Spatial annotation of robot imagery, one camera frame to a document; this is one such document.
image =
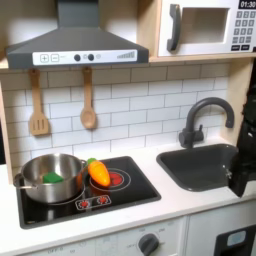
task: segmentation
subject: black sink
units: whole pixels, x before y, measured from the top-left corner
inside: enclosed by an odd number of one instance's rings
[[[218,144],[162,153],[157,162],[182,188],[205,191],[227,186],[226,170],[237,148]]]

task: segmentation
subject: subway tile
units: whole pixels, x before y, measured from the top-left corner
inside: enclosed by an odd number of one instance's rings
[[[44,135],[40,137],[25,137],[9,139],[11,153],[30,151],[36,149],[45,149],[52,147],[51,136]]]
[[[221,126],[219,127],[209,127],[207,132],[207,139],[213,137],[219,137],[221,132]]]
[[[160,108],[148,110],[148,122],[163,121],[170,119],[178,119],[180,114],[180,107],[174,108]]]
[[[200,64],[213,64],[217,63],[217,60],[192,60],[186,61],[186,65],[200,65]]]
[[[95,100],[93,106],[97,114],[128,111],[129,99]]]
[[[67,87],[83,85],[82,71],[49,72],[49,87]]]
[[[26,95],[24,90],[4,91],[3,99],[5,107],[26,105]]]
[[[165,107],[186,106],[196,103],[197,93],[168,94],[165,96]]]
[[[52,134],[53,147],[82,144],[92,141],[91,131],[75,131]]]
[[[163,122],[163,132],[182,131],[186,126],[186,119],[169,120]]]
[[[110,114],[96,115],[96,128],[110,126]],[[84,130],[80,116],[72,117],[72,126],[74,131]]]
[[[148,83],[112,85],[112,98],[125,98],[148,95]]]
[[[43,105],[43,112],[47,118],[50,118],[49,105]],[[5,116],[6,116],[7,123],[29,121],[32,114],[33,114],[32,106],[5,108]]]
[[[51,104],[51,118],[79,116],[83,108],[83,102]]]
[[[29,136],[28,126],[28,122],[7,124],[8,138],[11,139]]]
[[[180,118],[187,118],[188,116],[188,113],[190,111],[190,109],[193,107],[193,105],[190,105],[190,106],[182,106],[180,108]],[[210,115],[210,112],[211,112],[211,106],[206,106],[202,109],[200,109],[198,112],[197,112],[197,116],[207,116],[207,115]]]
[[[75,145],[73,148],[75,156],[82,156],[87,160],[91,157],[94,157],[93,154],[110,152],[110,141]]]
[[[124,124],[145,123],[147,120],[147,111],[131,111],[112,114],[112,126]]]
[[[149,83],[149,95],[179,93],[182,90],[182,80]]]
[[[182,92],[198,92],[213,90],[214,79],[190,79],[183,81]]]
[[[221,77],[229,75],[229,64],[205,64],[202,65],[201,77]]]
[[[133,68],[132,82],[166,80],[167,67]]]
[[[224,122],[223,115],[216,116],[197,116],[195,118],[195,127],[203,125],[203,127],[221,126]]]
[[[145,137],[135,137],[111,141],[111,151],[130,150],[145,147]]]
[[[164,107],[164,95],[131,98],[130,104],[131,110],[162,108]]]
[[[128,126],[99,128],[92,133],[93,141],[122,139],[128,137]]]
[[[28,73],[1,74],[0,81],[1,81],[3,91],[31,89],[31,81]],[[41,88],[48,87],[46,72],[42,72],[40,74],[40,87]]]
[[[150,135],[162,132],[162,122],[132,124],[129,127],[130,137]]]
[[[200,101],[202,99],[209,98],[209,97],[217,97],[225,100],[227,98],[227,90],[199,92],[197,96],[197,101]]]
[[[177,142],[177,132],[146,136],[146,147],[153,147]]]
[[[167,80],[196,79],[200,77],[200,65],[170,66],[168,67]]]
[[[184,61],[173,61],[173,62],[152,62],[150,63],[151,67],[166,67],[166,66],[183,66],[185,65]]]
[[[149,63],[112,65],[112,68],[146,68],[146,67],[149,67]]]
[[[92,75],[93,84],[121,84],[130,83],[130,69],[106,69],[94,70]]]
[[[31,160],[30,152],[20,152],[11,154],[12,167],[21,167]]]
[[[31,151],[31,153],[32,153],[32,158],[36,158],[38,156],[48,155],[48,154],[73,155],[72,146],[34,150],[34,151]]]
[[[84,87],[71,88],[72,101],[84,101]],[[102,100],[111,98],[111,85],[93,86],[93,99]]]
[[[49,120],[51,133],[72,131],[72,120],[69,118],[58,118]]]
[[[27,105],[33,105],[32,90],[26,91]],[[41,90],[42,103],[69,102],[71,99],[70,88],[49,88]]]
[[[214,90],[228,89],[228,77],[217,77],[214,83]]]

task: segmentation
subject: microwave display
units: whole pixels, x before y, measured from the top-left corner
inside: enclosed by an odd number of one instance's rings
[[[256,1],[252,0],[240,0],[239,9],[256,9]]]

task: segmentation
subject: wooden spoon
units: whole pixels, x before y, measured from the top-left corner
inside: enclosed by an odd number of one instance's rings
[[[92,69],[85,68],[84,73],[84,109],[81,113],[81,122],[87,129],[93,129],[96,124],[96,115],[92,108]]]

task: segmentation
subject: silver pot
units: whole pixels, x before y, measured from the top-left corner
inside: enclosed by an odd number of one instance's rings
[[[83,173],[86,162],[65,154],[44,155],[30,160],[22,170],[25,186],[19,186],[15,177],[14,186],[25,189],[27,195],[41,203],[58,203],[70,199],[83,188]],[[43,176],[55,172],[64,180],[44,184]]]

